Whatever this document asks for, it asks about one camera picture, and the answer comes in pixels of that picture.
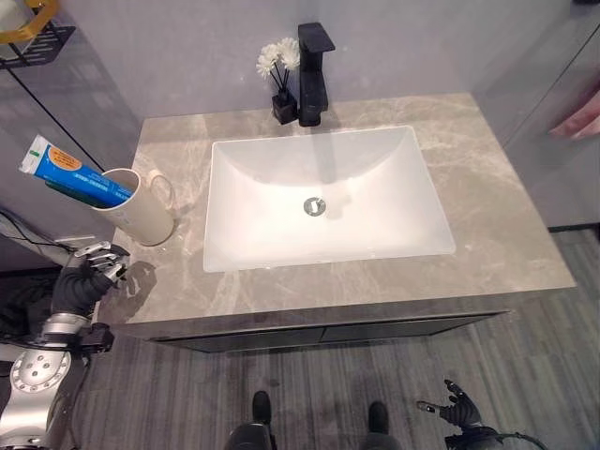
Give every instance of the black faucet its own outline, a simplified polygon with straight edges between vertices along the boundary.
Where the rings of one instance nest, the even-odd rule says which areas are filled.
[[[300,47],[300,111],[301,127],[316,127],[321,123],[321,112],[327,111],[327,91],[323,79],[323,52],[336,46],[323,26],[318,23],[298,25]]]

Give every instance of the black wire shelf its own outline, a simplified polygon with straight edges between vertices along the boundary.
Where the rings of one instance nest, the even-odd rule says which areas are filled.
[[[49,22],[44,31],[34,38],[24,52],[21,52],[14,44],[7,44],[14,51],[15,57],[12,59],[0,58],[0,70],[43,66],[51,63],[56,59],[75,29],[75,26],[56,26]]]

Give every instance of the white flower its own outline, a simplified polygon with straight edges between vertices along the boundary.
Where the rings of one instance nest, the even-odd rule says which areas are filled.
[[[264,56],[266,59],[276,63],[276,61],[279,59],[279,46],[277,44],[265,45],[262,47],[261,56]]]
[[[259,56],[259,62],[256,65],[256,71],[259,72],[263,78],[267,79],[269,73],[271,73],[271,69],[275,65],[275,61],[272,59],[268,59],[263,54]]]
[[[276,61],[279,59],[279,47],[277,44],[265,45],[261,49],[259,62],[256,65],[256,71],[263,78],[267,79],[271,70],[275,67]]]
[[[296,39],[285,37],[277,47],[278,53],[281,55],[281,62],[286,69],[294,70],[300,65],[300,48]]]

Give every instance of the gray marble countertop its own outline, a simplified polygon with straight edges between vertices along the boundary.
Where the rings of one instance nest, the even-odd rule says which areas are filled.
[[[411,125],[455,237],[452,255],[204,273],[214,141]],[[99,309],[105,323],[153,323],[267,311],[567,288],[574,281],[469,94],[333,103],[318,128],[280,126],[268,110],[151,118],[133,169],[160,169],[176,191],[173,236],[142,247],[117,231],[134,264]]]

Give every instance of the sink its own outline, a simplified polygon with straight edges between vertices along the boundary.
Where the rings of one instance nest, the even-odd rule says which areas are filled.
[[[206,272],[455,250],[412,127],[213,144]]]

